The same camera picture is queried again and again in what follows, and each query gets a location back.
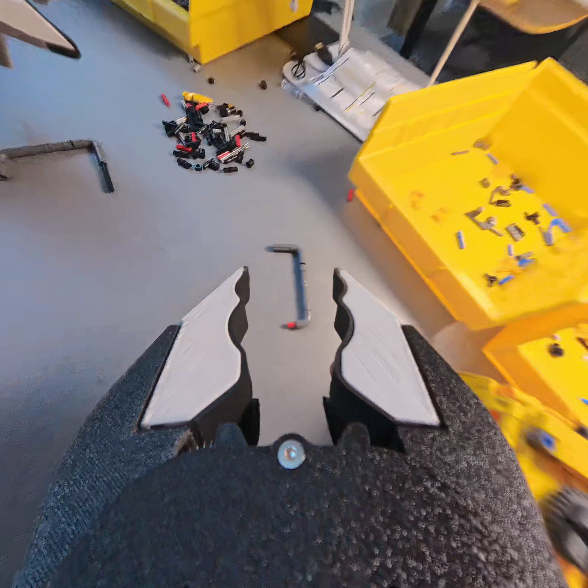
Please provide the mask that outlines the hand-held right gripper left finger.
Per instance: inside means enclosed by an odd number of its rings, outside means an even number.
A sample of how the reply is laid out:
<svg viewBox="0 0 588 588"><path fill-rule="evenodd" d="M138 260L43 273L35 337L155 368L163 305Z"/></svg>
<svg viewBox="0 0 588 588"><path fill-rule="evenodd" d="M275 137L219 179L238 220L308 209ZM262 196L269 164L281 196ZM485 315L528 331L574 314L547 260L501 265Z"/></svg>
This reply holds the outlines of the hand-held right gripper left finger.
<svg viewBox="0 0 588 588"><path fill-rule="evenodd" d="M249 269L233 272L180 321L139 417L142 430L187 427L198 445L235 423L257 446L260 402L254 398L243 339L249 323Z"/></svg>

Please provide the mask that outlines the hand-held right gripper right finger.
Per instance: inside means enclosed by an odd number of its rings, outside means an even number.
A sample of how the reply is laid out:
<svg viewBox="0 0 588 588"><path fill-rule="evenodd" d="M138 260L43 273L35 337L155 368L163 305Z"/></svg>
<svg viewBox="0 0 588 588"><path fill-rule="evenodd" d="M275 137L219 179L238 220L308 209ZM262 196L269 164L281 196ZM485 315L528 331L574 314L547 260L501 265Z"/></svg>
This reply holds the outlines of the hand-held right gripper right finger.
<svg viewBox="0 0 588 588"><path fill-rule="evenodd" d="M348 271L335 268L334 329L340 343L323 398L334 445L362 425L372 446L405 451L401 428L441 430L439 414L399 318Z"/></svg>

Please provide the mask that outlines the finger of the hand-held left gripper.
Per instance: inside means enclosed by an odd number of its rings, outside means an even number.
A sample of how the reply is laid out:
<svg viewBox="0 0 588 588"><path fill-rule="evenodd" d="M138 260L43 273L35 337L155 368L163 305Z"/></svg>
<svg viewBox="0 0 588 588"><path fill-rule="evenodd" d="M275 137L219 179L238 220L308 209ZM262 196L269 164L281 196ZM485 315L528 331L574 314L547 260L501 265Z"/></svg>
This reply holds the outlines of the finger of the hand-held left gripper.
<svg viewBox="0 0 588 588"><path fill-rule="evenodd" d="M6 37L67 58L81 58L75 42L29 1L1 1L1 66L11 69L13 63Z"/></svg>

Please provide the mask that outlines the grey bent rod red caps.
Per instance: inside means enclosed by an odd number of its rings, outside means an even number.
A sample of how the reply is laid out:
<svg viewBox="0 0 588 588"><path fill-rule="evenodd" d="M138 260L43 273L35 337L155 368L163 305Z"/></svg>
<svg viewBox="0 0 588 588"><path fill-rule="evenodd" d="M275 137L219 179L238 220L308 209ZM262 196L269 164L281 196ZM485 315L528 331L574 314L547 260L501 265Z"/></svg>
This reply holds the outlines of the grey bent rod red caps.
<svg viewBox="0 0 588 588"><path fill-rule="evenodd" d="M115 187L109 173L107 161L102 156L99 143L93 139L67 140L4 148L1 150L1 181L9 180L9 165L14 160L74 151L87 151L95 157L105 191L108 194L113 194Z"/></svg>
<svg viewBox="0 0 588 588"><path fill-rule="evenodd" d="M311 322L311 310L307 299L306 264L302 249L297 245L276 244L266 246L266 251L275 254L289 254L292 257L297 317L296 320L285 323L283 328L294 331L307 327Z"/></svg>

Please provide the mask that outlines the yellow building brick model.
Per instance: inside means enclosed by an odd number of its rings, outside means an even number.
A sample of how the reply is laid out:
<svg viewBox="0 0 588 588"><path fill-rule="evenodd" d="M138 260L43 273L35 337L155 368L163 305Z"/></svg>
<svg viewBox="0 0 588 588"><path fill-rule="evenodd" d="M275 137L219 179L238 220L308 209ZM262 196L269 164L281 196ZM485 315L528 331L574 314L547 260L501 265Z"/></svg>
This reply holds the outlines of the yellow building brick model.
<svg viewBox="0 0 588 588"><path fill-rule="evenodd" d="M461 372L516 453L569 587L587 587L587 395L562 411Z"/></svg>

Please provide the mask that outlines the yellow storage bin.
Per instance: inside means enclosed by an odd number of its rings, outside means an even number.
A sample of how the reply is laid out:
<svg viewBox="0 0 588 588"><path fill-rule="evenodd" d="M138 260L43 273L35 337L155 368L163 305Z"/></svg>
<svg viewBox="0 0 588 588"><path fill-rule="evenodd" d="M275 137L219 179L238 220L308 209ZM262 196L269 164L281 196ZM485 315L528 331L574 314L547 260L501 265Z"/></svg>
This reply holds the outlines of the yellow storage bin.
<svg viewBox="0 0 588 588"><path fill-rule="evenodd" d="M448 153L478 140L530 182L584 243L498 289L448 268ZM587 85L528 62L391 98L352 164L356 195L452 316L473 330L587 302Z"/></svg>
<svg viewBox="0 0 588 588"><path fill-rule="evenodd" d="M306 18L313 5L313 1L113 3L202 65Z"/></svg>
<svg viewBox="0 0 588 588"><path fill-rule="evenodd" d="M483 346L502 376L587 429L587 302L514 320Z"/></svg>

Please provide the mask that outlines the grey desk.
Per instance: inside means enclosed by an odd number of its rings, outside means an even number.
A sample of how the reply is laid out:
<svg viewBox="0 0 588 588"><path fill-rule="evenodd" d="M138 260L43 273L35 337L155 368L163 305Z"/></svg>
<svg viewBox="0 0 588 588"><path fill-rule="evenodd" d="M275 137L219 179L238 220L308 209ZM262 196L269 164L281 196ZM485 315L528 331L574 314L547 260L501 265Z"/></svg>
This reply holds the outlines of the grey desk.
<svg viewBox="0 0 588 588"><path fill-rule="evenodd" d="M251 276L243 343L261 443L284 432L330 440L322 397L337 346L334 267L454 364L465 334L373 218L346 202L359 143L282 88L290 48L279 36L195 73L109 1L50 1L40 11L82 57L10 40L1 147L93 138L115 192L104 192L84 153L21 160L1 182L1 587L12 584L85 417L167 326L241 266ZM177 167L160 123L178 116L182 91L235 104L268 137L251 146L251 170ZM283 328L296 320L296 295L292 257L266 251L276 244L303 251L311 322L300 330Z"/></svg>

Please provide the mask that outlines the scattered blue grey brick pins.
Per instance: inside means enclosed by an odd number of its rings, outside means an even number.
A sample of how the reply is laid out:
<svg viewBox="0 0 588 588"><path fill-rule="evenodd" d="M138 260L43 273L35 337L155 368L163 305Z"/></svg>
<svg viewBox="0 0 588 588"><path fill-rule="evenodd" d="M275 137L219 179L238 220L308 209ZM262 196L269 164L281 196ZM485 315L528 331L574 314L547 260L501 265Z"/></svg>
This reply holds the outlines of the scattered blue grey brick pins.
<svg viewBox="0 0 588 588"><path fill-rule="evenodd" d="M584 245L568 220L480 139L448 153L448 268L486 289L573 265Z"/></svg>

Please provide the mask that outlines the pile of black red pins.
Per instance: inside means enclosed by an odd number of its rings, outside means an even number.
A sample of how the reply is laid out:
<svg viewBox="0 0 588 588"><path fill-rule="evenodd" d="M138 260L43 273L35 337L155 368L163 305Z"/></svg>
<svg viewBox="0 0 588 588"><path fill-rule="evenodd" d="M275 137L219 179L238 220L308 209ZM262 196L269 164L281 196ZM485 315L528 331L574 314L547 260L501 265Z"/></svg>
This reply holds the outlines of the pile of black red pins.
<svg viewBox="0 0 588 588"><path fill-rule="evenodd" d="M251 146L266 143L268 137L248 129L242 110L226 102L192 104L183 99L180 107L180 116L160 123L166 137L173 140L171 156L177 167L234 175L255 166Z"/></svg>

